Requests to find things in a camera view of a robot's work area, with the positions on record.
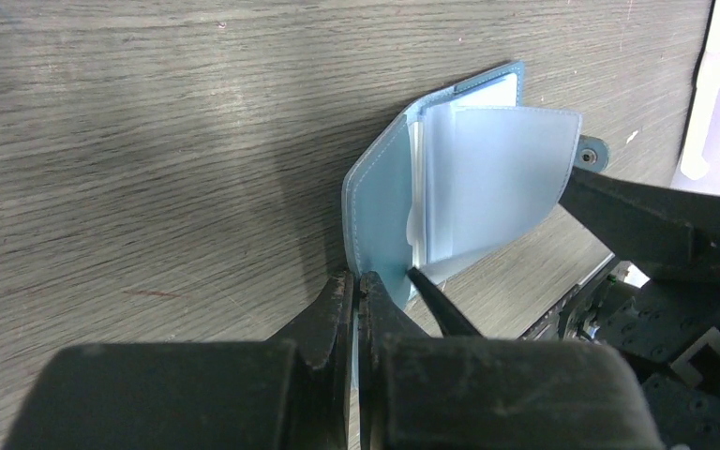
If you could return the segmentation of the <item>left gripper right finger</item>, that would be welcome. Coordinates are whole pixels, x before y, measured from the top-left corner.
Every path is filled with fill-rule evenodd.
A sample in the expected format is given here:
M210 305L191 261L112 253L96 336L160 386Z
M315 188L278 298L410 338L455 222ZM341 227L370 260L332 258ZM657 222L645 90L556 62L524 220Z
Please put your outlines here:
M380 276L356 287L365 449L660 449L638 379L614 349L488 339L444 301L429 336Z

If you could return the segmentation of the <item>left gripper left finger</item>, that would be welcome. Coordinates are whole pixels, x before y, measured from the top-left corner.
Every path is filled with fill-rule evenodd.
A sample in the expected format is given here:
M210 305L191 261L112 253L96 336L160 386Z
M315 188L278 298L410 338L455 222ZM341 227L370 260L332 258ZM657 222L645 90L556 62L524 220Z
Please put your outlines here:
M39 374L8 449L344 449L354 277L263 341L91 343Z

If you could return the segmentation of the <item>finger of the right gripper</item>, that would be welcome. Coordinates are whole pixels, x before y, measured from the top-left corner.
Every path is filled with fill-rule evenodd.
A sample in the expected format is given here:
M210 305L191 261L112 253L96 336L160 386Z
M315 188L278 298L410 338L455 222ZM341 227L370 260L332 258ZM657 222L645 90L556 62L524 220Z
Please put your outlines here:
M409 269L407 277L420 293L444 337L483 336L443 291L418 268Z

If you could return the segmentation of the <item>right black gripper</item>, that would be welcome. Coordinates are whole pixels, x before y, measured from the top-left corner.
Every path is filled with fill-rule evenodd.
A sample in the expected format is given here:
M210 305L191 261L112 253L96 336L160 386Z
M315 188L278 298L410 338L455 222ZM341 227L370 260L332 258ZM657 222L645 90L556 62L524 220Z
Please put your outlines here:
M613 347L666 448L720 449L720 196L575 168L560 204L629 262L608 256L521 338Z

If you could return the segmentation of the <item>blue card holder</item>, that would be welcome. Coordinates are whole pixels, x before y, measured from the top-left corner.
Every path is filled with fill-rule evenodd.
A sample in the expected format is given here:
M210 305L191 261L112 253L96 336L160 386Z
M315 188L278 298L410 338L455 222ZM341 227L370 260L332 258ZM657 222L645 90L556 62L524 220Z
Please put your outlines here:
M599 173L608 145L579 112L526 107L512 62L406 107L353 164L342 186L348 265L378 274L405 307L407 272L442 283L539 225L571 172Z

